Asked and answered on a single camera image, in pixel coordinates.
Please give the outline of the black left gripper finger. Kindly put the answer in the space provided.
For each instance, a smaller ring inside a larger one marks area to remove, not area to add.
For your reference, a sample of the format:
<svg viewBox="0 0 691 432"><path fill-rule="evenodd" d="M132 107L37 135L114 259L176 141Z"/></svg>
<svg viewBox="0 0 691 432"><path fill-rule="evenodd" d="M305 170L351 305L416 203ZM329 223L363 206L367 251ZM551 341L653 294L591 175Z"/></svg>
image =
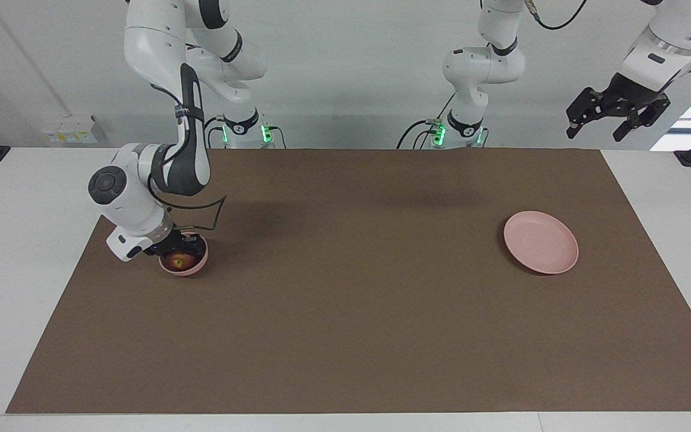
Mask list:
<svg viewBox="0 0 691 432"><path fill-rule="evenodd" d="M637 106L631 101L622 100L612 112L625 117L625 120L614 131L612 138L615 142L622 142L631 131L640 127L652 126L669 106L670 99L668 96L658 96L654 101L644 106Z"/></svg>
<svg viewBox="0 0 691 432"><path fill-rule="evenodd" d="M610 116L615 106L614 93L595 91L591 87L584 88L566 110L569 121L566 130L567 138L574 139L583 126Z"/></svg>

